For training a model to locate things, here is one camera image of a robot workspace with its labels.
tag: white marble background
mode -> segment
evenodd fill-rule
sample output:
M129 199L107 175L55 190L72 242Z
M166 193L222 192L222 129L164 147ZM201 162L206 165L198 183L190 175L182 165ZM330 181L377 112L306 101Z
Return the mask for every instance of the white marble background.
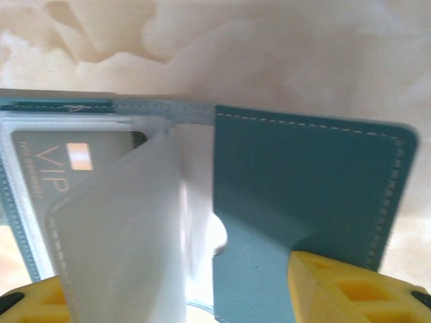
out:
M429 0L0 0L0 87L170 94L411 124L382 271L431 290ZM28 282L7 229L0 294Z

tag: card holder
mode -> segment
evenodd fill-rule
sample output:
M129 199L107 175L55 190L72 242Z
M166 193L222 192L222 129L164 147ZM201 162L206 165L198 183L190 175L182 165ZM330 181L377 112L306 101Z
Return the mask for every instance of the card holder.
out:
M17 104L17 100L6 102ZM92 106L89 100L79 104ZM60 111L70 105L71 100L57 99L52 107ZM44 111L51 107L43 106ZM195 288L191 293L194 295L184 296L188 292L183 286L182 291L172 294L176 297L172 302L178 306L171 312L177 311L179 318L184 318L184 299L195 298L197 306L209 311L214 303L220 322L293 322L286 279L291 250L306 250L378 269L416 150L416 136L408 127L175 100L113 98L107 106L114 114L161 116L169 119L173 128L157 137L160 141L154 137L80 186L81 192L74 190L52 208L47 223L53 254L57 268L62 270L65 288L73 288L67 291L72 314L84 315L88 320L82 322L113 322L110 320L118 311L121 322L142 321L139 315L144 314L139 310L153 308L146 308L145 295L137 290L144 287L133 285L132 278L138 274L129 266L137 262L128 260L120 266L116 263L120 259L109 258L107 250L117 248L113 254L118 254L120 247L106 236L110 232L120 236L121 232L115 226L100 225L98 219L119 222L119 209L128 210L123 216L138 219L130 227L137 238L131 240L135 249L130 250L129 259L131 253L151 259L152 255L137 246L160 238L153 232L148 240L136 234L137 227L147 229L145 220L136 216L139 210L140 214L156 214L160 219L180 219L176 228L180 230L181 256L172 256L172 261L182 264L176 282L187 285L185 277L191 273L192 285L197 289L200 286L200 290ZM171 144L162 144L170 140ZM171 175L165 170L172 170ZM175 211L166 203L171 198L178 201ZM94 205L91 201L103 203ZM222 220L228 234L227 248L214 258L213 264L213 247L222 245L223 239L212 242L208 238L217 231L212 221L217 218L211 210ZM94 241L94 254L104 252L105 256L95 262L91 244L85 238ZM79 260L80 253L84 261ZM103 267L101 264L113 266L107 269L113 274L131 274L124 278L111 276L114 278L109 281L106 273L99 275L96 270ZM89 289L92 279L97 288ZM121 286L119 293L108 290L112 286ZM128 288L136 294L127 294ZM98 300L93 310L86 308L86 302L99 293L107 294L107 300ZM131 314L122 310L123 305L117 306L123 297L134 299L125 303ZM155 299L155 308L160 313L166 311L166 304L157 303L159 297ZM151 323L176 322L174 316L147 319Z
M74 322L185 321L180 155L172 130L57 201L50 249Z

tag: teal leather cover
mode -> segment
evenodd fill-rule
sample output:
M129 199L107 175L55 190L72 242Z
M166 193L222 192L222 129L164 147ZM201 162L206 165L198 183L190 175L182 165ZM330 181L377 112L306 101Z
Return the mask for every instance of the teal leather cover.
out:
M214 259L220 322L295 322L292 250L378 269L413 131L224 106L215 114L214 211L228 231Z

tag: white stitching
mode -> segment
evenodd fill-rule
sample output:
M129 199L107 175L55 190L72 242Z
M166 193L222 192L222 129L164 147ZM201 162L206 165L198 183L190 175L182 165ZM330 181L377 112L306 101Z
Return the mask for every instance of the white stitching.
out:
M404 149L403 149L403 141L401 141L398 137L395 136L389 136L385 133L371 133L371 132L364 132L360 130L354 130L354 129L341 129L338 127L328 127L325 124L304 124L304 123L298 123L298 122L287 122L284 120L277 120L277 119L264 119L264 118L249 118L247 116L239 116L239 115L231 115L231 114L225 114L225 113L217 113L218 116L227 116L227 117L234 117L234 118L242 118L242 119L250 119L250 120L258 120L258 121L269 121L269 122L278 122L278 123L284 123L284 124L292 124L297 126L308 126L308 127L319 127L323 129L333 129L338 131L347 131L352 133L360 133L368 136L380 136L380 137L390 137L391 139L394 139L397 142L398 151L397 151L397 159L395 160L391 179L389 180L388 187L385 191L385 199L383 200L382 207L380 208L380 211L378 213L378 221L374 233L373 240L370 245L370 249L368 251L368 258L366 260L366 268L370 268L370 265L374 261L374 258L376 256L376 249L378 248L378 242L381 239L382 232L383 232L383 226L386 224L386 215L389 210L389 206L392 203L392 197L394 193L394 189L397 185L397 180L399 177L399 170L401 168L401 165L403 163L403 157L404 157Z
M73 294L73 290L72 290L72 286L71 286L71 282L70 282L70 277L69 277L69 272L67 271L67 265L65 262L64 253L61 249L59 233L57 231L57 227L55 225L55 220L53 218L49 219L49 226L51 228L51 231L50 231L51 238L53 239L53 244L55 245L55 249L56 249L53 251L54 251L55 256L57 257L57 260L59 261L61 268L62 268L62 274L64 277L64 281L63 281L64 292L69 296L68 300L71 302L71 307L70 307L71 310L76 312L75 296Z
M28 271L30 275L33 276L33 278L35 278L36 280L39 280L40 274L37 269L36 263L34 262L34 257L32 255L32 250L28 243L26 234L22 230L23 228L22 222L20 220L20 216L18 215L16 202L15 202L15 199L12 197L11 188L7 182L6 171L1 160L0 160L0 181L1 181L1 190L4 195L4 198L0 196L0 199L3 200L4 206L7 206L7 208L9 209L9 213L11 215L11 219L9 220L13 221L13 223L10 223L10 224L11 225L13 224L14 234L17 236L17 240L21 242L20 248L22 249L22 252L26 253L24 258L27 260L26 263L27 263Z
M15 108L64 108L65 106L71 106L72 104L63 104L58 106L38 106L37 104L28 105L28 106L22 106L22 105L12 105ZM179 108L176 106L165 106L165 105L159 105L159 104L150 104L149 106L146 106L144 104L113 104L112 106L98 106L95 105L85 105L85 104L76 104L79 105L82 108L161 108L165 110L180 110L180 111L196 111L196 112L209 112L210 110L206 109L198 109L198 108Z

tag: card chip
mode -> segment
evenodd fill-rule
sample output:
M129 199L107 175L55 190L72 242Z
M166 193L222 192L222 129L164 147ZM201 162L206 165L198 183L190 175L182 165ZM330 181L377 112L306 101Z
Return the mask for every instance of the card chip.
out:
M67 153L72 170L93 170L90 147L87 143L68 143Z

